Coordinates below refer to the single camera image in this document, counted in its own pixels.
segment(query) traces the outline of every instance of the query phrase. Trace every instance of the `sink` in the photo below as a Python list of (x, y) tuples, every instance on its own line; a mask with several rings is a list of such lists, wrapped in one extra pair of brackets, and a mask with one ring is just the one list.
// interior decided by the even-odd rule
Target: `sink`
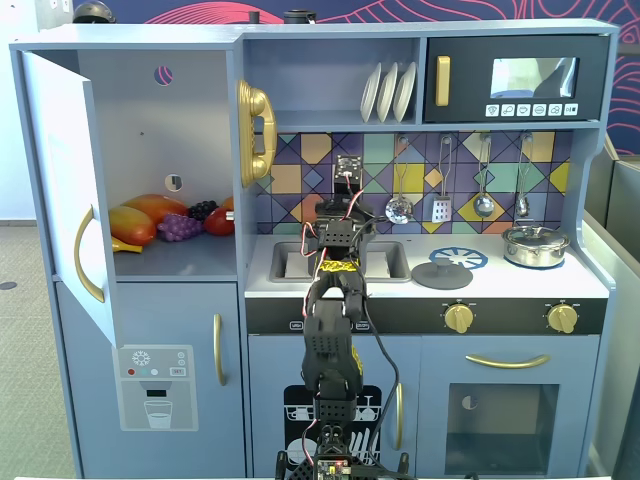
[[(411, 270), (400, 242), (371, 242), (367, 245), (365, 278), (367, 282), (407, 282)], [(313, 257), (300, 255), (300, 243), (280, 242), (273, 247), (269, 280), (277, 283), (311, 280)]]

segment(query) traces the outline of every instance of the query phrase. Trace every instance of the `white plate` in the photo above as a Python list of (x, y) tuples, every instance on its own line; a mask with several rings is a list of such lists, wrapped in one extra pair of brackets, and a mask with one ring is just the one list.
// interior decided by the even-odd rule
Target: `white plate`
[(401, 122), (404, 114), (407, 113), (411, 92), (413, 92), (413, 84), (416, 79), (416, 62), (411, 62), (409, 68), (398, 82), (398, 90), (393, 98), (393, 115), (396, 120)]
[(391, 70), (387, 73), (382, 81), (380, 87), (380, 95), (378, 95), (378, 118), (380, 122), (384, 122), (387, 119), (389, 113), (389, 107), (391, 107), (391, 101), (393, 100), (393, 91), (396, 89), (396, 80), (398, 78), (398, 64), (393, 62)]
[(367, 79), (367, 84), (364, 86), (364, 93), (362, 94), (362, 102), (360, 103), (360, 113), (362, 114), (362, 120), (369, 121), (373, 105), (376, 103), (376, 93), (378, 93), (378, 85), (380, 84), (380, 71), (382, 65), (378, 63), (375, 70)]

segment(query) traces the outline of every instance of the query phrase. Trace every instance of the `ice dispenser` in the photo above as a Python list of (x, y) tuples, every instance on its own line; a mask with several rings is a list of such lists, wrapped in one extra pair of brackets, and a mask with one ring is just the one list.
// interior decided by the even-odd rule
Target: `ice dispenser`
[(122, 430), (198, 429), (190, 345), (126, 345), (113, 350), (113, 364)]

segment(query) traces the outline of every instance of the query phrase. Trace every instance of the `toy fruit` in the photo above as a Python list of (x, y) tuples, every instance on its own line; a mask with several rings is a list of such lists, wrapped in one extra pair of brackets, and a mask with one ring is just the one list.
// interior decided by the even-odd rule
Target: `toy fruit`
[(212, 235), (231, 235), (235, 229), (232, 220), (227, 220), (228, 208), (220, 207), (204, 221), (204, 229)]
[(130, 245), (144, 247), (156, 236), (156, 226), (146, 213), (131, 207), (109, 210), (111, 235)]
[(142, 253), (142, 247), (138, 245), (129, 245), (122, 240), (118, 240), (116, 237), (111, 237), (111, 249), (114, 252), (133, 252)]
[(195, 218), (170, 213), (158, 225), (160, 237), (167, 242), (181, 242), (202, 233), (202, 224)]
[(176, 215), (187, 214), (187, 206), (181, 201), (154, 193), (140, 195), (124, 202), (122, 205), (146, 213), (154, 225), (162, 223), (164, 217), (170, 213), (175, 213)]
[(200, 222), (204, 222), (216, 208), (218, 208), (218, 204), (213, 200), (200, 202), (195, 204), (193, 207), (189, 207), (189, 216), (199, 220)]
[(227, 198), (224, 202), (222, 202), (222, 207), (228, 208), (229, 210), (233, 210), (233, 197)]

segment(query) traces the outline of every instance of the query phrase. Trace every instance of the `colorful tile backsplash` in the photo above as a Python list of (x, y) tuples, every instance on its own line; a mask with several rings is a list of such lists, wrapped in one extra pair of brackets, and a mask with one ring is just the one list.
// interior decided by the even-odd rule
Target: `colorful tile backsplash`
[[(377, 215), (400, 187), (415, 205), (413, 221), (406, 225), (381, 224), (379, 233), (502, 233), (513, 223), (520, 133), (491, 132), (491, 163), (487, 193), (495, 212), (476, 215), (473, 202), (479, 191), (480, 133), (452, 134), (451, 171), (446, 192), (453, 202), (450, 222), (431, 223), (434, 197), (440, 194), (443, 176), (438, 170), (440, 133), (302, 133), (280, 135), (271, 174), (258, 181), (258, 230), (260, 233), (299, 234), (301, 222), (315, 220), (315, 204), (331, 196), (332, 165), (337, 155), (361, 155), (364, 162), (362, 203)], [(528, 218), (557, 228), (569, 174), (571, 132), (536, 132), (525, 190)], [(527, 161), (525, 148), (522, 162)], [(443, 148), (442, 171), (447, 173), (449, 147)]]

